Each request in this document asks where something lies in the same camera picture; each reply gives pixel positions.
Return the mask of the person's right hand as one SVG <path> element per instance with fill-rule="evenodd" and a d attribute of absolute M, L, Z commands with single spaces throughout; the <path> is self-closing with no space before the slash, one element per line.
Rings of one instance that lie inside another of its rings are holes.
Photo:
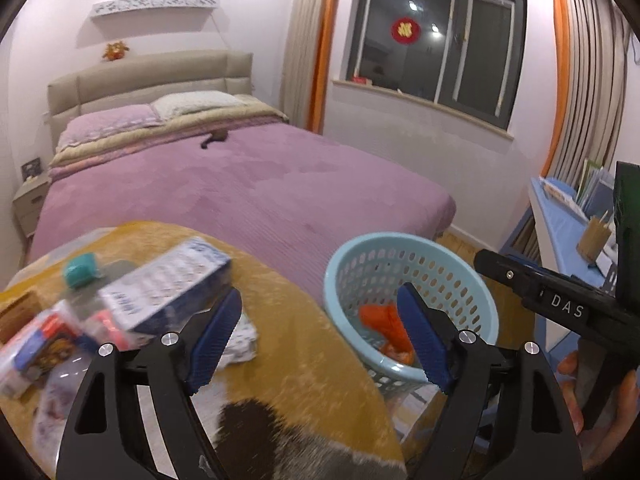
<path fill-rule="evenodd" d="M 639 402 L 637 372 L 629 372 L 618 387 L 613 421 L 606 427 L 585 430 L 584 416 L 575 392 L 577 371 L 578 352 L 573 351 L 559 362 L 558 374 L 570 378 L 560 382 L 560 387 L 582 449 L 582 469 L 591 472 L 611 457 L 636 420 Z"/>

